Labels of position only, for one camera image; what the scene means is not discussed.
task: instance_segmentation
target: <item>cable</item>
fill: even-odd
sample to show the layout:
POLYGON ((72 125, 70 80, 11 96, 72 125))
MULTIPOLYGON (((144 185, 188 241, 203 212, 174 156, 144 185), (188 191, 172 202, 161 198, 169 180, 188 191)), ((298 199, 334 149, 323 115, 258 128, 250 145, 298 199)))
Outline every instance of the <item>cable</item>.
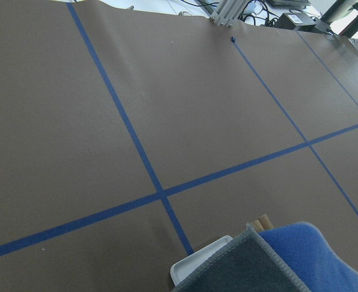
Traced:
POLYGON ((259 15, 262 11, 264 11, 263 6, 261 6, 261 10, 258 13, 256 13, 256 11, 253 11, 253 13, 256 14, 256 15, 259 15))
POLYGON ((179 14, 177 14, 177 15, 185 16, 186 13, 188 13, 188 15, 190 15, 190 16, 193 16, 193 15, 192 15, 190 12, 188 12, 188 11, 180 11, 179 14))
POLYGON ((248 18, 248 17, 253 18, 253 24, 256 25, 256 17, 253 16, 253 15, 246 15, 246 16, 244 17, 244 19, 243 19, 243 22, 245 23, 245 20, 246 20, 246 18, 248 18))
POLYGON ((269 27, 274 27, 276 22, 277 22, 278 18, 274 17, 269 21, 269 27))
POLYGON ((262 6, 261 11, 258 12, 258 13, 254 13, 254 14, 259 15, 259 14, 264 10, 264 11, 266 11, 266 13, 267 13, 267 17, 266 17, 266 18, 261 18, 261 17, 253 16, 253 15, 251 15, 251 17, 253 17, 253 19, 255 19, 255 18, 263 19, 263 20, 265 21, 265 26, 269 26, 269 15, 270 15, 270 12, 269 12, 268 6, 265 4, 265 2, 264 2, 263 0, 251 0, 251 1, 249 1, 249 2, 246 4, 246 6, 244 7, 244 9, 242 10, 242 12, 239 14, 238 19, 245 22, 246 16, 244 17, 244 11, 245 11, 245 9, 247 8, 247 6, 248 6, 250 3, 252 3, 252 2, 254 2, 254 3, 259 2, 259 3, 261 4, 261 6, 262 6))
POLYGON ((177 12, 175 11, 175 9, 173 8, 173 6, 171 5, 170 0, 167 0, 167 3, 168 3, 168 5, 171 7, 171 9, 173 10, 174 14, 177 15, 177 12))
POLYGON ((270 15, 276 16, 277 18, 279 18, 280 16, 278 16, 277 14, 274 14, 273 12, 269 12, 270 15))
POLYGON ((185 5, 185 3, 181 2, 181 0, 169 0, 170 2, 174 2, 177 5, 180 5, 181 7, 185 8, 186 10, 188 10, 192 15, 197 14, 196 12, 192 11, 191 9, 188 8, 188 5, 185 5))
POLYGON ((213 7, 216 7, 215 4, 219 4, 219 2, 213 2, 213 3, 206 3, 206 2, 202 2, 202 1, 199 1, 200 3, 202 3, 201 5, 197 5, 197 4, 192 4, 192 3, 189 3, 185 0, 181 0, 182 2, 184 3, 187 3, 188 5, 192 5, 192 6, 195 6, 195 7, 204 7, 204 6, 213 6, 213 7))

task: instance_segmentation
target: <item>gray towel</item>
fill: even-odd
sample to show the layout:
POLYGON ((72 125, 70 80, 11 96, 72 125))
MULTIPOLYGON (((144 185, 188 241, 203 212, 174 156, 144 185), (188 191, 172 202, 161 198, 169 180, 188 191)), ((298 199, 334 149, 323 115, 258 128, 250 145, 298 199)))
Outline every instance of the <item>gray towel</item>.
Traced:
POLYGON ((307 286, 248 225, 172 292, 309 292, 307 286))

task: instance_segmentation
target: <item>black cable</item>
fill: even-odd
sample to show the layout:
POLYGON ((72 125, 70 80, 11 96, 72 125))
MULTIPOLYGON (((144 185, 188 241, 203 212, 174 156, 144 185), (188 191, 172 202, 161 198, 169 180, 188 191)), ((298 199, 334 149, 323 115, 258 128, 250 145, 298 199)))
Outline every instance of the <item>black cable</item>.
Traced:
POLYGON ((253 24, 256 25, 256 18, 253 15, 246 15, 243 19, 243 22, 245 22, 246 18, 251 17, 253 18, 253 24))
POLYGON ((259 15, 261 12, 263 12, 264 11, 264 8, 263 8, 263 6, 261 6, 261 10, 260 10, 260 12, 258 12, 258 13, 256 13, 255 11, 253 11, 253 13, 254 14, 256 14, 256 15, 259 15))
POLYGON ((278 16, 277 14, 274 14, 273 12, 269 12, 270 15, 276 16, 277 18, 279 18, 280 16, 278 16))
POLYGON ((274 27, 276 22, 277 22, 278 18, 274 17, 269 21, 269 27, 274 27))
POLYGON ((213 6, 213 7, 216 7, 215 4, 219 4, 219 2, 206 3, 206 2, 199 1, 199 2, 202 3, 202 4, 201 4, 201 5, 197 5, 197 4, 189 3, 189 2, 184 1, 184 0, 181 0, 181 1, 184 2, 184 3, 187 3, 188 5, 192 5, 192 6, 195 6, 195 7, 204 7, 204 6, 213 6))
POLYGON ((252 2, 254 2, 254 3, 260 2, 261 6, 262 6, 261 11, 258 12, 258 13, 255 13, 256 15, 260 14, 263 10, 265 10, 266 13, 267 13, 267 17, 266 17, 266 18, 261 18, 261 17, 258 17, 258 16, 253 16, 253 17, 254 17, 254 18, 263 19, 264 22, 265 22, 265 26, 269 26, 269 15, 270 15, 270 12, 269 12, 268 6, 266 5, 266 3, 265 3, 263 0, 251 0, 251 1, 249 1, 249 2, 246 4, 246 6, 244 7, 244 9, 242 10, 242 12, 239 14, 238 19, 241 20, 241 21, 244 21, 244 19, 246 18, 246 17, 244 18, 244 11, 245 11, 245 9, 247 8, 247 6, 248 6, 250 3, 252 3, 252 2))

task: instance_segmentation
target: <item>white tray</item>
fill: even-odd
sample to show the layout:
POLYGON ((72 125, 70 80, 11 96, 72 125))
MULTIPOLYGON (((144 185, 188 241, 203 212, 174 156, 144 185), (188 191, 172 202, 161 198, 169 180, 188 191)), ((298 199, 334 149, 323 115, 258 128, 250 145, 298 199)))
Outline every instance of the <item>white tray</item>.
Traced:
POLYGON ((194 252, 192 255, 175 263, 171 267, 171 278, 175 286, 183 281, 189 274, 191 274, 198 266, 204 263, 214 253, 219 251, 223 246, 228 244, 233 238, 229 235, 223 236, 215 242, 205 246, 204 248, 194 252))

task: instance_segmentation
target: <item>blue tape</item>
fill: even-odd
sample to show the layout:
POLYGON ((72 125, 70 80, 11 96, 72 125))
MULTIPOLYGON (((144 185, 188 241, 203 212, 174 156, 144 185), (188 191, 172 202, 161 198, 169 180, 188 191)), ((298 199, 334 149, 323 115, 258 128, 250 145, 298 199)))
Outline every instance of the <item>blue tape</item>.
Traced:
MULTIPOLYGON (((349 131, 353 131, 355 129, 358 129, 358 124, 353 125, 348 128, 345 128, 345 129, 342 129, 342 130, 339 130, 339 131, 336 131, 336 132, 333 132, 333 133, 330 133, 330 134, 327 134, 327 135, 324 135, 322 137, 313 139, 313 140, 309 141, 309 143, 313 145, 313 144, 316 144, 319 142, 323 142, 325 140, 339 136, 339 135, 347 133, 349 131)), ((251 161, 236 165, 234 167, 230 167, 228 169, 221 170, 221 171, 213 173, 211 175, 207 175, 207 176, 203 176, 202 178, 194 179, 190 182, 186 182, 184 184, 181 184, 181 185, 178 185, 178 186, 175 186, 175 187, 165 190, 165 195, 171 196, 171 195, 177 194, 179 192, 183 192, 183 191, 191 189, 193 187, 200 186, 201 184, 205 184, 205 183, 208 183, 215 179, 222 178, 223 176, 227 176, 231 173, 235 173, 235 172, 239 172, 244 169, 248 169, 251 166, 255 166, 255 165, 261 164, 263 162, 270 161, 272 159, 284 156, 286 154, 295 152, 297 150, 300 150, 300 149, 303 149, 306 147, 307 147, 306 143, 301 143, 296 146, 289 147, 287 149, 277 151, 275 153, 265 155, 260 158, 253 159, 251 161)), ((103 212, 99 212, 94 215, 84 217, 79 220, 75 220, 71 223, 67 223, 67 224, 61 225, 59 227, 49 229, 48 231, 42 231, 40 233, 31 235, 28 237, 24 237, 22 239, 15 240, 13 242, 6 243, 4 245, 1 245, 0 246, 0 256, 3 256, 5 254, 8 254, 13 251, 17 251, 22 248, 26 248, 28 246, 51 239, 53 237, 77 230, 77 229, 85 227, 87 225, 94 224, 96 222, 105 220, 107 218, 114 217, 116 215, 136 209, 138 207, 144 206, 146 204, 152 203, 157 200, 162 200, 162 203, 164 204, 165 209, 171 209, 170 203, 167 201, 167 199, 163 200, 160 194, 155 193, 150 196, 146 196, 144 198, 141 198, 141 199, 138 199, 138 200, 135 200, 132 202, 128 202, 126 204, 123 204, 123 205, 120 205, 117 207, 113 207, 113 208, 105 210, 103 212)), ((174 225, 177 225, 175 228, 181 229, 181 226, 179 224, 177 224, 178 220, 177 220, 176 216, 174 216, 174 212, 172 212, 172 213, 169 212, 168 215, 170 216, 172 223, 174 225)), ((187 253, 191 254, 193 252, 193 250, 190 245, 186 245, 186 242, 188 242, 188 240, 182 241, 182 244, 185 247, 185 250, 187 251, 187 253)))
POLYGON ((236 49, 238 50, 238 52, 241 54, 241 56, 243 57, 243 59, 246 61, 246 63, 248 64, 248 66, 251 68, 251 70, 253 71, 253 73, 257 76, 257 78, 259 79, 259 81, 263 84, 263 86, 266 88, 266 90, 268 91, 268 93, 270 94, 270 96, 272 96, 273 100, 276 102, 276 104, 278 105, 278 107, 282 110, 282 112, 284 113, 284 115, 288 118, 288 120, 291 122, 291 124, 294 126, 294 128, 297 130, 297 132, 299 133, 299 135, 302 137, 302 139, 305 141, 305 143, 307 144, 307 146, 310 148, 310 150, 312 151, 312 153, 315 155, 315 157, 317 158, 317 160, 319 161, 319 163, 322 165, 322 167, 325 169, 326 173, 330 176, 330 178, 332 179, 332 181, 334 182, 334 184, 337 186, 337 188, 339 189, 339 191, 341 192, 341 194, 343 195, 343 197, 346 199, 346 201, 349 203, 349 205, 351 206, 351 208, 353 209, 353 211, 356 213, 356 215, 358 216, 358 209, 357 207, 354 205, 354 203, 352 202, 351 198, 348 196, 348 194, 345 192, 345 190, 342 188, 342 186, 338 183, 338 181, 336 180, 335 176, 331 173, 330 169, 327 167, 327 165, 323 162, 322 158, 319 156, 319 154, 315 151, 315 149, 312 147, 312 145, 310 144, 310 142, 307 140, 306 136, 301 132, 301 130, 299 129, 299 127, 297 126, 297 124, 294 122, 294 120, 292 120, 292 117, 288 114, 288 112, 284 109, 284 107, 282 106, 282 104, 278 101, 278 99, 276 98, 276 96, 273 94, 273 92, 269 89, 269 87, 265 84, 265 81, 261 78, 261 76, 259 75, 259 73, 257 73, 256 69, 253 67, 253 65, 251 64, 251 62, 249 61, 249 59, 245 56, 244 52, 241 50, 241 48, 237 45, 236 43, 236 38, 232 38, 232 43, 233 45, 236 47, 236 49))
POLYGON ((208 182, 213 181, 215 179, 222 178, 223 176, 227 176, 229 174, 239 172, 239 171, 244 170, 244 169, 248 169, 249 167, 261 164, 261 163, 266 162, 266 161, 270 161, 272 159, 278 158, 278 157, 286 155, 288 153, 295 152, 295 151, 300 150, 300 149, 305 148, 305 147, 307 147, 307 145, 305 143, 301 143, 301 144, 298 144, 296 146, 289 147, 287 149, 280 150, 280 151, 274 152, 272 154, 265 155, 265 156, 262 156, 260 158, 253 159, 251 161, 247 161, 247 162, 244 162, 242 164, 238 164, 236 166, 229 167, 227 169, 224 169, 224 170, 221 170, 221 171, 218 171, 218 172, 214 172, 214 173, 212 173, 210 175, 206 175, 206 176, 203 176, 201 178, 194 179, 192 181, 180 184, 178 186, 171 187, 171 188, 165 190, 165 193, 167 194, 167 196, 172 196, 172 195, 174 195, 176 193, 183 192, 183 191, 191 189, 193 187, 200 186, 201 184, 205 184, 205 183, 208 183, 208 182))
POLYGON ((187 236, 185 235, 179 220, 176 217, 176 214, 173 211, 173 208, 168 200, 168 198, 166 197, 166 195, 163 195, 161 197, 161 202, 165 208, 165 210, 167 210, 167 214, 176 230, 176 233, 178 234, 180 241, 183 245, 183 247, 185 248, 185 251, 187 252, 188 255, 193 254, 193 249, 191 247, 190 242, 188 241, 187 236))
MULTIPOLYGON (((358 124, 350 126, 350 127, 347 127, 347 128, 344 128, 344 129, 341 129, 339 131, 335 131, 333 133, 324 135, 322 137, 315 138, 313 140, 308 141, 308 144, 314 145, 316 143, 320 143, 320 142, 323 142, 325 140, 331 139, 333 137, 340 136, 342 134, 345 134, 345 133, 347 133, 349 131, 353 131, 355 129, 358 129, 358 124)), ((215 179, 222 178, 223 176, 227 176, 229 174, 236 173, 236 172, 239 172, 239 171, 244 170, 244 169, 248 169, 249 167, 252 167, 252 166, 261 164, 263 162, 270 161, 270 160, 273 160, 275 158, 279 158, 281 156, 284 156, 284 155, 287 155, 289 153, 295 152, 297 150, 306 148, 306 147, 308 147, 308 144, 307 143, 301 143, 301 144, 298 144, 298 145, 295 145, 295 146, 292 146, 292 147, 289 147, 289 148, 286 148, 286 149, 283 149, 283 150, 280 150, 280 151, 273 152, 273 153, 271 153, 269 155, 265 155, 265 156, 262 156, 260 158, 256 158, 256 159, 244 162, 242 164, 238 164, 236 166, 229 167, 227 169, 220 170, 218 172, 214 172, 214 173, 212 173, 210 175, 202 176, 201 178, 197 178, 197 179, 194 179, 192 181, 180 184, 178 186, 174 186, 174 187, 171 187, 169 189, 166 189, 165 193, 167 194, 167 196, 175 195, 177 193, 186 191, 188 189, 192 189, 193 187, 200 186, 201 184, 209 183, 210 181, 213 181, 215 179)))
POLYGON ((103 79, 103 81, 105 82, 105 85, 118 109, 118 112, 120 113, 121 117, 122 117, 122 120, 123 122, 125 123, 127 129, 128 129, 128 132, 131 136, 131 139, 133 140, 133 143, 134 145, 136 146, 136 149, 139 153, 139 156, 141 157, 141 160, 153 182, 153 185, 154 187, 156 188, 158 194, 160 195, 160 198, 162 200, 162 203, 163 203, 163 206, 176 230, 176 233, 177 235, 179 236, 180 238, 180 241, 182 242, 186 252, 188 254, 192 254, 193 253, 193 250, 192 250, 192 247, 191 247, 191 244, 190 242, 188 241, 188 238, 187 236, 185 235, 180 223, 179 223, 179 220, 177 219, 176 217, 176 214, 174 213, 174 210, 172 209, 172 207, 170 206, 167 198, 165 197, 165 194, 164 194, 164 190, 161 186, 161 183, 156 175, 156 173, 154 172, 154 169, 150 163, 150 160, 148 159, 147 155, 146 155, 146 152, 145 150, 143 149, 142 147, 142 144, 141 144, 141 141, 139 140, 137 134, 136 134, 136 131, 135 129, 133 128, 133 125, 131 124, 130 122, 130 119, 128 117, 128 115, 126 114, 125 112, 125 109, 122 105, 122 103, 120 102, 120 99, 113 87, 113 85, 111 84, 111 81, 106 73, 106 70, 104 69, 88 35, 87 35, 87 32, 85 31, 75 9, 73 8, 72 4, 71 3, 67 3, 67 7, 68 7, 68 10, 69 12, 71 13, 72 15, 72 18, 74 19, 75 21, 75 24, 81 34, 81 36, 83 37, 83 40, 84 40, 84 43, 86 44, 87 48, 88 48, 88 51, 92 57, 92 59, 94 60, 95 62, 95 65, 96 67, 98 68, 99 70, 99 73, 103 79))
POLYGON ((334 80, 339 84, 339 86, 342 87, 342 89, 346 92, 346 94, 350 97, 350 99, 357 105, 358 107, 358 102, 354 99, 354 97, 349 93, 349 91, 346 90, 346 88, 340 83, 340 81, 338 80, 338 78, 331 72, 331 70, 329 69, 329 67, 327 67, 327 65, 325 64, 325 62, 323 62, 323 60, 319 57, 319 55, 313 50, 313 48, 307 43, 307 41, 300 35, 300 33, 296 30, 296 33, 298 34, 298 36, 303 40, 303 42, 307 45, 307 47, 310 49, 310 51, 317 57, 317 59, 319 60, 319 62, 321 62, 321 64, 323 65, 323 67, 326 68, 326 70, 330 73, 330 75, 334 78, 334 80))
POLYGON ((341 130, 339 130, 339 131, 335 131, 335 132, 333 132, 333 133, 324 135, 324 136, 322 136, 322 137, 315 138, 315 139, 313 139, 313 140, 310 140, 309 143, 310 143, 311 145, 314 145, 314 144, 316 144, 316 143, 319 143, 319 142, 328 140, 328 139, 330 139, 330 138, 333 138, 333 137, 342 135, 342 134, 344 134, 344 133, 353 131, 353 130, 355 130, 355 129, 358 129, 358 124, 353 125, 353 126, 350 126, 350 127, 347 127, 347 128, 344 128, 344 129, 341 129, 341 130))
POLYGON ((77 229, 114 217, 116 215, 125 213, 127 211, 144 206, 146 204, 150 204, 158 200, 160 200, 160 196, 157 193, 154 193, 152 195, 145 196, 143 198, 101 211, 99 213, 92 214, 90 216, 77 219, 75 221, 71 221, 69 223, 20 238, 18 240, 14 240, 4 245, 0 245, 0 256, 4 256, 5 254, 9 254, 10 252, 14 252, 22 248, 35 245, 37 243, 63 235, 65 233, 75 231, 77 229))

